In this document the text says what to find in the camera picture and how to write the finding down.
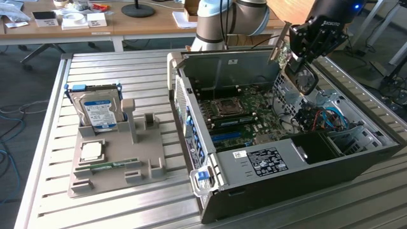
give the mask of black lamp base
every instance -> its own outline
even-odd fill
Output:
[[[145,18],[154,14],[154,9],[141,4],[138,4],[138,8],[136,8],[134,4],[129,4],[122,6],[121,13],[132,18]]]

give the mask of blue hard drive label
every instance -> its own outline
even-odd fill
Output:
[[[109,110],[110,100],[88,101],[82,104],[92,126],[100,132],[110,130],[116,126],[114,113]]]
[[[288,170],[275,147],[249,152],[246,157],[259,177]]]

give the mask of motherboard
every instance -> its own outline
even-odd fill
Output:
[[[217,152],[277,141],[287,134],[271,108],[269,90],[251,85],[217,94],[233,94],[233,97],[198,100]]]

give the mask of slotted aluminum tabletop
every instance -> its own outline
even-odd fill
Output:
[[[407,223],[407,150],[353,181],[216,223],[201,225],[166,97],[166,54],[174,50],[74,54],[60,62],[16,229],[397,228]],[[385,123],[405,136],[405,123],[327,59],[323,66]],[[122,84],[134,116],[160,118],[168,179],[70,199],[66,195],[78,118],[62,86]],[[329,85],[320,80],[321,88]]]

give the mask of floor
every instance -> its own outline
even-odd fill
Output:
[[[355,32],[355,28],[360,26],[365,15],[361,14],[355,19],[355,22],[349,28]],[[364,43],[364,38],[369,35],[369,31],[365,32],[363,38],[360,39],[360,44],[353,47],[356,50],[357,47]],[[391,59],[392,55],[401,47],[407,40],[405,33],[397,31],[393,28],[388,28],[383,33],[380,39],[375,44],[376,53],[368,53],[363,59],[365,61],[377,61],[383,66],[389,66],[385,64]],[[182,48],[184,45],[192,43],[192,38],[181,39],[156,39],[156,40],[138,40],[128,42],[133,48],[125,50],[145,50],[145,49],[168,49],[168,48]],[[113,47],[110,42],[94,42],[97,49],[88,47],[86,43],[72,43],[61,44],[61,48],[70,53],[88,53],[88,52],[112,52]],[[37,45],[28,45],[29,50],[33,50]],[[17,49],[17,46],[9,46],[4,54],[0,54],[0,107],[9,105],[22,105],[38,100],[49,99],[54,74],[58,66],[60,54],[54,49],[46,50],[38,57],[36,57],[29,64],[33,66],[32,72],[25,72],[21,69],[18,61],[24,58],[28,52],[22,52]],[[339,64],[344,70],[349,70],[363,62],[348,55],[344,52],[333,52],[331,58]],[[401,70],[400,76],[405,75],[407,68]],[[368,78],[376,77],[377,73],[371,71],[369,67],[357,68],[351,72],[351,75],[355,77]],[[5,107],[6,109],[16,109],[18,106]],[[40,110],[45,108],[45,104],[38,104],[32,107],[32,110]],[[405,112],[400,107],[396,107],[395,112],[405,119]],[[6,117],[20,118],[22,114],[6,114]],[[17,195],[13,197],[12,201],[0,205],[0,228],[10,229],[13,228],[14,218],[20,206],[20,198],[24,192],[24,186],[26,182],[26,177],[29,173],[30,161],[36,149],[36,142],[38,139],[42,119],[45,113],[40,114],[28,114],[24,118],[25,128],[18,134],[18,136],[9,141],[6,144],[6,151],[13,155],[16,166],[18,169],[21,177],[21,188]],[[12,126],[14,121],[0,119],[0,134],[2,134]],[[0,165],[0,172],[4,170],[4,165]],[[6,172],[5,176],[0,178],[0,202],[8,197],[13,192],[16,187],[16,175],[12,168]]]

